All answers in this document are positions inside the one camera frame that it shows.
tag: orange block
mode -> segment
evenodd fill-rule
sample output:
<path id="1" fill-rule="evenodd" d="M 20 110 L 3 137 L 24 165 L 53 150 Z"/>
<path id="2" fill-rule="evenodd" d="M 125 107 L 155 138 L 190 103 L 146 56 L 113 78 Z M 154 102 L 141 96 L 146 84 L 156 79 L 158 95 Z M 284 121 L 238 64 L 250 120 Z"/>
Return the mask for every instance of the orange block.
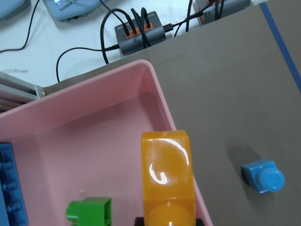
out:
<path id="1" fill-rule="evenodd" d="M 142 136 L 145 226 L 195 226 L 190 140 L 184 130 Z"/>

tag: pink tray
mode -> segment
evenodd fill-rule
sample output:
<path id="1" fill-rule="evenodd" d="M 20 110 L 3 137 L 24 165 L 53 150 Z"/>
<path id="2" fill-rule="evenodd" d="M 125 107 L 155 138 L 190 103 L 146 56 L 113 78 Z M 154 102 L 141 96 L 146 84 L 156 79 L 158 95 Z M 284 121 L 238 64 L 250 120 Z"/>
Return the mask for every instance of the pink tray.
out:
<path id="1" fill-rule="evenodd" d="M 141 136 L 175 130 L 152 65 L 144 60 L 0 114 L 13 145 L 30 226 L 70 226 L 65 209 L 112 198 L 112 225 L 143 216 Z M 197 184 L 197 217 L 211 226 Z"/>

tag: gray table surface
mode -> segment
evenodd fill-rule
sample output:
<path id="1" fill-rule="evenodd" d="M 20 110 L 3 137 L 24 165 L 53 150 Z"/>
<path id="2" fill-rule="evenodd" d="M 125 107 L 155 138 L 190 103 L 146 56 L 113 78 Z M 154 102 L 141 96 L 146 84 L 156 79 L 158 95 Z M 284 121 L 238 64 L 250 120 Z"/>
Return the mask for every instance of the gray table surface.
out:
<path id="1" fill-rule="evenodd" d="M 301 71 L 300 1 L 268 6 Z M 176 127 L 191 138 L 194 174 L 213 224 L 301 225 L 301 94 L 260 7 L 45 90 L 137 59 L 153 64 Z M 261 158 L 284 173 L 283 190 L 258 194 L 243 181 L 241 165 Z"/>

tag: blue toy brick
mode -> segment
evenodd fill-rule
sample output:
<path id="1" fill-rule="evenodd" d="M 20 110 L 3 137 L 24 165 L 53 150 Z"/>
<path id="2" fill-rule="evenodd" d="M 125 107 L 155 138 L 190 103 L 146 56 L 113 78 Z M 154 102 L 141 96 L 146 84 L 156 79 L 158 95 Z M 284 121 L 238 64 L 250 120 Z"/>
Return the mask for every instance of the blue toy brick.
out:
<path id="1" fill-rule="evenodd" d="M 0 144 L 0 184 L 1 226 L 2 217 L 4 222 L 5 219 L 8 220 L 8 226 L 27 226 L 28 220 L 11 144 Z"/>
<path id="2" fill-rule="evenodd" d="M 261 159 L 242 166 L 248 185 L 259 193 L 277 192 L 285 184 L 284 175 L 273 161 Z"/>

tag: blue tape line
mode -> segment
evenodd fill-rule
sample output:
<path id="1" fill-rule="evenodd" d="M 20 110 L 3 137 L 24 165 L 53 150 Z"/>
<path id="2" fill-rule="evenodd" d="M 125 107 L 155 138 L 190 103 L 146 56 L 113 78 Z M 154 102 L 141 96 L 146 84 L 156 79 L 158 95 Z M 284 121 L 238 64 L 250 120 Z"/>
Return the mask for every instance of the blue tape line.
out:
<path id="1" fill-rule="evenodd" d="M 279 49 L 285 59 L 285 62 L 286 62 L 286 65 L 288 66 L 292 76 L 293 76 L 293 79 L 295 80 L 295 83 L 297 84 L 297 87 L 301 93 L 301 77 L 300 77 L 300 74 L 298 72 L 298 69 L 295 65 L 295 63 L 293 62 L 293 59 L 285 45 L 285 42 L 280 34 L 280 31 L 278 30 L 277 28 L 277 25 L 274 21 L 274 18 L 269 10 L 269 7 L 267 5 L 267 3 L 261 3 L 260 4 L 260 7 L 261 7 L 261 10 L 265 16 L 265 19 L 267 20 L 268 24 L 269 24 L 269 28 L 271 29 L 273 35 L 274 35 L 274 38 L 279 46 Z"/>

